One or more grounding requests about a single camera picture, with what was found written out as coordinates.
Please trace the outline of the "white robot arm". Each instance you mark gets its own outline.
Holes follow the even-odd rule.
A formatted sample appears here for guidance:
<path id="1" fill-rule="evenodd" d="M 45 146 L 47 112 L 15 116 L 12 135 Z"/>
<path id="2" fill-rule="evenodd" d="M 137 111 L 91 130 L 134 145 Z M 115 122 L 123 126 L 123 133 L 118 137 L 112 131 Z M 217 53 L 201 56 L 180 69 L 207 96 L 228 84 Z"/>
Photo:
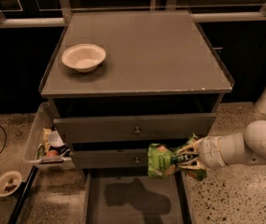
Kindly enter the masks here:
<path id="1" fill-rule="evenodd" d="M 266 165 L 266 120 L 251 122 L 242 133 L 206 136 L 181 148 L 178 155 L 188 158 L 177 163 L 185 170 L 216 170 L 234 164 Z"/>

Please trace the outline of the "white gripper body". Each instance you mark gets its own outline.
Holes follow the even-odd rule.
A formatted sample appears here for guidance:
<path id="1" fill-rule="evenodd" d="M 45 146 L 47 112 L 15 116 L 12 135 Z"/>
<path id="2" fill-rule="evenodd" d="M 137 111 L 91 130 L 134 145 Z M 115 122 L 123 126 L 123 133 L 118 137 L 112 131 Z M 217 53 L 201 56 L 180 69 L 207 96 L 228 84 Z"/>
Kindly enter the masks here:
<path id="1" fill-rule="evenodd" d="M 206 136 L 198 145 L 198 154 L 201 163 L 209 169 L 217 170 L 226 166 L 219 148 L 218 136 Z"/>

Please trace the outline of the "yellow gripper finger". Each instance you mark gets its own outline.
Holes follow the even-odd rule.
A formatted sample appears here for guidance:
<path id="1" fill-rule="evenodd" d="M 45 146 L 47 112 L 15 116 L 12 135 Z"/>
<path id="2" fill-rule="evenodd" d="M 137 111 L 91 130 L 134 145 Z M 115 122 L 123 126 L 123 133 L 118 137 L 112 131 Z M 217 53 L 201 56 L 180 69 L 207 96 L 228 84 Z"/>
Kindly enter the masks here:
<path id="1" fill-rule="evenodd" d="M 199 144 L 201 143 L 200 140 L 197 140 L 194 143 L 189 143 L 180 147 L 176 154 L 177 155 L 197 155 L 199 153 Z"/>
<path id="2" fill-rule="evenodd" d="M 199 171 L 199 170 L 202 170 L 203 168 L 203 165 L 201 164 L 201 162 L 195 158 L 193 160 L 190 160 L 190 161 L 186 161 L 186 162 L 179 162 L 177 164 L 177 167 L 179 170 L 182 170 L 182 171 Z"/>

